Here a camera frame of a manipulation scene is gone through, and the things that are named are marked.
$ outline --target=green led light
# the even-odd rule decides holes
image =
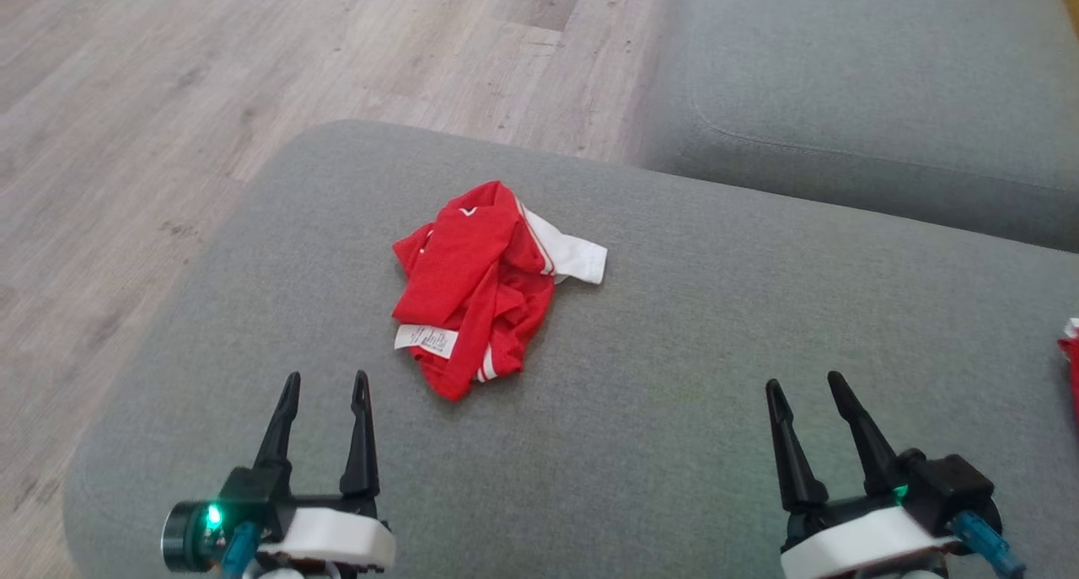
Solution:
[[[891,493],[892,493],[892,495],[896,496],[896,505],[897,506],[902,506],[903,505],[903,497],[906,497],[906,490],[907,490],[906,484],[904,484],[902,486],[897,486],[897,487],[894,487],[892,490]]]
[[[221,509],[217,506],[210,506],[206,510],[206,526],[208,528],[217,528],[221,526]]]

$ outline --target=robotic arm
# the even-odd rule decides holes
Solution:
[[[929,460],[917,449],[896,455],[839,372],[828,383],[850,426],[865,495],[830,500],[814,477],[779,382],[765,394],[783,509],[790,512],[780,563],[787,579],[947,577],[947,554],[979,553],[997,576],[1026,570],[1000,537],[994,485],[962,457]]]
[[[356,372],[356,422],[340,496],[293,495],[289,488],[288,438],[299,403],[300,374],[293,372],[251,467],[233,469],[216,499],[176,504],[161,536],[169,570],[217,566],[226,579],[355,579],[393,567],[396,542],[374,505],[379,465],[367,375]]]

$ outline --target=wooden floor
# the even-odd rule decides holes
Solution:
[[[259,166],[366,118],[631,161],[667,0],[0,0],[0,577]]]

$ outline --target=clothing label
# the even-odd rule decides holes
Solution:
[[[402,347],[422,347],[435,356],[450,359],[453,346],[457,342],[455,330],[424,327],[421,325],[401,325],[394,337],[394,349]]]

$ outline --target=gray sofa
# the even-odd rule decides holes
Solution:
[[[1079,251],[1062,0],[675,0],[647,168]]]
[[[607,246],[607,275],[558,288],[522,375],[450,405],[392,349],[390,246],[489,179]],[[293,369],[292,485],[333,493],[363,368],[393,576],[778,578],[764,384],[782,382],[833,496],[855,495],[825,386],[841,369],[897,449],[960,453],[996,482],[1030,576],[1075,577],[1079,437],[1054,340],[1077,275],[1076,253],[890,215],[322,126],[267,165],[120,376],[66,483],[67,539],[87,578],[166,577],[169,507],[250,463]]]

